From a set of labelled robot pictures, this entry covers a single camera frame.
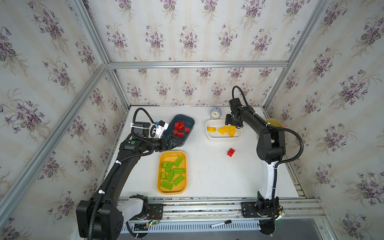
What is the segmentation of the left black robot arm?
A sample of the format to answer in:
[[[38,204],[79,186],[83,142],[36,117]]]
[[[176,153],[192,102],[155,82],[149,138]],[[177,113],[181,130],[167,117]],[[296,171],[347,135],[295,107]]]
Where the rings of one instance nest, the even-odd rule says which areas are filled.
[[[140,158],[154,152],[163,152],[181,147],[185,140],[171,135],[150,138],[149,122],[138,122],[138,113],[148,111],[138,108],[134,112],[131,133],[120,144],[117,159],[100,187],[87,201],[80,201],[76,217],[80,237],[87,240],[115,240],[121,233],[126,220],[118,209],[118,201],[123,187]]]

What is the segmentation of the green lego brick top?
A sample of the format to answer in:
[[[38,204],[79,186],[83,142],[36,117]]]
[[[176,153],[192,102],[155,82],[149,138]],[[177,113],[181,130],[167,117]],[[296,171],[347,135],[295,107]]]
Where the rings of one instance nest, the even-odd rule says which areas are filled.
[[[177,174],[180,174],[180,175],[183,175],[186,173],[186,170],[185,168],[175,168],[173,169],[174,173],[177,175]]]

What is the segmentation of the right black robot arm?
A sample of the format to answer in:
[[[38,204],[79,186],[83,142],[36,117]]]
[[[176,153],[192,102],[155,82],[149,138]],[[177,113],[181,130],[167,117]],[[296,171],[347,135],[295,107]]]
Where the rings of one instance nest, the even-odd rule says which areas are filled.
[[[265,216],[267,211],[279,210],[279,199],[276,196],[278,167],[297,160],[304,152],[305,144],[300,135],[288,128],[276,127],[268,123],[249,105],[243,90],[239,86],[232,88],[232,99],[229,100],[231,113],[226,115],[226,125],[238,129],[248,124],[258,135],[256,152],[263,162],[264,183],[258,192],[256,208],[259,215]],[[285,132],[296,137],[300,148],[298,153],[284,160],[286,154]]]

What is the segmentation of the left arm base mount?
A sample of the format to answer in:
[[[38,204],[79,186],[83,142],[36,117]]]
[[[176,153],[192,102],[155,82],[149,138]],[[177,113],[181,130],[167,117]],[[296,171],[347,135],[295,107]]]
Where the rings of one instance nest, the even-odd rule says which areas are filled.
[[[130,221],[161,220],[163,218],[163,212],[163,204],[149,204],[148,207],[144,208],[142,213],[130,218]]]

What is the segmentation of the yellow lego brick pile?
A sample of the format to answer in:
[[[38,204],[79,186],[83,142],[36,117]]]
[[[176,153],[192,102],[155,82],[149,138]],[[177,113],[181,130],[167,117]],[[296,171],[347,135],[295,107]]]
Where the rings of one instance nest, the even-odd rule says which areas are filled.
[[[235,130],[230,130],[228,133],[229,137],[233,137],[235,134],[236,134]]]

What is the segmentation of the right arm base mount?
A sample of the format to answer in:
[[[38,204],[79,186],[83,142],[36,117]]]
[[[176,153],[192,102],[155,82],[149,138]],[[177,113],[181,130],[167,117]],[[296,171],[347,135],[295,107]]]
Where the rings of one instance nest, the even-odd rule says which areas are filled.
[[[263,218],[264,215],[257,202],[241,202],[242,216],[244,218]]]

